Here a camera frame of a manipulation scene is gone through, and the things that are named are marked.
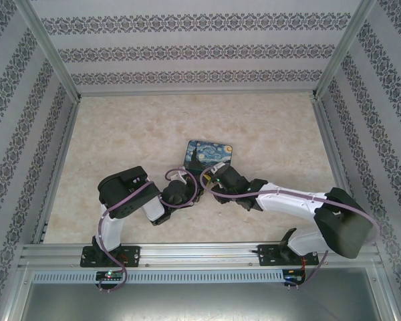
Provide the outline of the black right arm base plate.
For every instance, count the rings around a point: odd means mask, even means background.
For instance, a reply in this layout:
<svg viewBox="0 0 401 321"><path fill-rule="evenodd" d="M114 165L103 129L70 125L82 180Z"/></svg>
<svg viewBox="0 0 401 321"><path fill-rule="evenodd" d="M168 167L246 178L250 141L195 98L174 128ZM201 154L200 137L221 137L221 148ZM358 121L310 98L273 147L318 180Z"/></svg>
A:
<svg viewBox="0 0 401 321"><path fill-rule="evenodd" d="M318 256L312 253L298 255L286 245L260 244L253 253L257 254L260 266L297 266L303 263L317 265L319 263Z"/></svg>

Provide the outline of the aluminium floor side rail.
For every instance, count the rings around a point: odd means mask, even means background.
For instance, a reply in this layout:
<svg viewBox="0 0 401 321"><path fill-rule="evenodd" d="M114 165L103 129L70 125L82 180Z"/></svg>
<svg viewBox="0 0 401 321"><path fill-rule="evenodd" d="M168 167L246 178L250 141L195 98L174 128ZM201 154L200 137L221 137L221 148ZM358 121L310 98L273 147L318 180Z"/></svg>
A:
<svg viewBox="0 0 401 321"><path fill-rule="evenodd" d="M70 147L78 110L80 108L80 100L81 98L78 98L73 103L72 109L68 114L64 128L65 131L63 132L63 135L61 137L59 150L54 162L54 168L51 172L49 183L47 184L47 189L41 204L39 217L36 221L34 234L32 235L30 244L39 244L42 243L44 240L45 231L47 230L49 218L53 209L53 204L59 187L59 181L61 179L65 159L68 153L68 149Z"/></svg>
<svg viewBox="0 0 401 321"><path fill-rule="evenodd" d="M335 142L335 137L329 125L323 105L321 101L317 100L314 96L311 97L311 104L313 106L313 111L336 187L344 190L350 197L353 197L350 184L348 183L345 175L345 168L340 157L340 151ZM366 227L374 228L374 226L369 223L367 219L357 213L354 213L352 217L352 224L347 228L347 235L351 233L351 236L354 236L360 244L364 244L365 242L369 241L368 238L370 236L370 231L368 231L366 235L363 234L364 231L362 230L362 227L364 224L367 224Z"/></svg>

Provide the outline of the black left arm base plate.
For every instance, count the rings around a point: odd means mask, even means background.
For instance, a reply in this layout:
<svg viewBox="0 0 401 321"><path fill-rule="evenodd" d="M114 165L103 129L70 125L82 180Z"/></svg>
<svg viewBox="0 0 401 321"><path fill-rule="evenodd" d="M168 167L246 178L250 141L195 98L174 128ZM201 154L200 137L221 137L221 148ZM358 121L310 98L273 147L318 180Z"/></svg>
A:
<svg viewBox="0 0 401 321"><path fill-rule="evenodd" d="M82 250L80 266L82 268L117 268L123 265L125 268L137 268L140 258L140 247L123 246L117 247L110 252L112 260L100 248L85 246Z"/></svg>

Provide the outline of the starry night print coaster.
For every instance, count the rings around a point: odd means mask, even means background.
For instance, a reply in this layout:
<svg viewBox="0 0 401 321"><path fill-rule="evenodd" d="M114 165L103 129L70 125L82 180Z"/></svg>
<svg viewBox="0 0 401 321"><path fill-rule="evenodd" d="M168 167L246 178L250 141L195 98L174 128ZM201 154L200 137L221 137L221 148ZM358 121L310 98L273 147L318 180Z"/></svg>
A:
<svg viewBox="0 0 401 321"><path fill-rule="evenodd" d="M233 147L228 144L190 140L187 144L183 167L200 174L218 163L231 163Z"/></svg>

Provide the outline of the aluminium base beam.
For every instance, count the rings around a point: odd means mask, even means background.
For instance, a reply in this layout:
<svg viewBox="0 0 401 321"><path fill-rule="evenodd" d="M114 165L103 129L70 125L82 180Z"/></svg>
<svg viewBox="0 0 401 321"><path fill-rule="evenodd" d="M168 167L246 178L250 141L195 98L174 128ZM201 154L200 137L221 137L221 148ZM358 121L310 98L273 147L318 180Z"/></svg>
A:
<svg viewBox="0 0 401 321"><path fill-rule="evenodd" d="M80 268L84 244L24 245L17 267L29 270L75 270ZM216 270L258 268L256 243L140 243L141 270ZM325 268L370 268L382 266L378 248L365 246L356 259L329 252Z"/></svg>

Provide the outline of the grey metal sheet panel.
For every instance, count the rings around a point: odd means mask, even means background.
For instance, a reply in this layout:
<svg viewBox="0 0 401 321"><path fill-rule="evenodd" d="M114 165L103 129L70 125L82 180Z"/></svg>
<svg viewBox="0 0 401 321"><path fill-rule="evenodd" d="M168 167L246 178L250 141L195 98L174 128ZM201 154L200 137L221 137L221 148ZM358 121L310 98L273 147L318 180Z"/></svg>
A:
<svg viewBox="0 0 401 321"><path fill-rule="evenodd" d="M33 284L21 321L400 321L362 268L323 269L304 286L279 283Z"/></svg>

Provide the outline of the aluminium frame post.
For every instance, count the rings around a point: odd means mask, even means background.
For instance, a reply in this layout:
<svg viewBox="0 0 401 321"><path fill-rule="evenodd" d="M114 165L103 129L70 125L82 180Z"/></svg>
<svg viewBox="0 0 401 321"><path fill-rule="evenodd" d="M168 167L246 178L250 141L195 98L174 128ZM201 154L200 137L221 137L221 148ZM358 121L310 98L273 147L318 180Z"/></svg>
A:
<svg viewBox="0 0 401 321"><path fill-rule="evenodd" d="M347 54L350 46L354 42L357 33L359 32L362 24L365 19L369 15L372 10L372 7L376 3L376 0L360 0L360 3L355 10L350 22L342 38L340 39L338 45L334 53L331 56L330 61L328 62L319 82L313 91L313 94L310 96L311 102L316 103L319 99L324 95L325 90L329 86L329 83L332 81L337 69L339 68L341 61Z"/></svg>
<svg viewBox="0 0 401 321"><path fill-rule="evenodd" d="M57 48L54 46L49 34L46 31L41 19L35 12L30 0L13 0L17 9L20 11L27 26L36 38L41 50L49 60L60 82L63 84L66 92L69 94L73 102L80 101L80 93L68 72Z"/></svg>

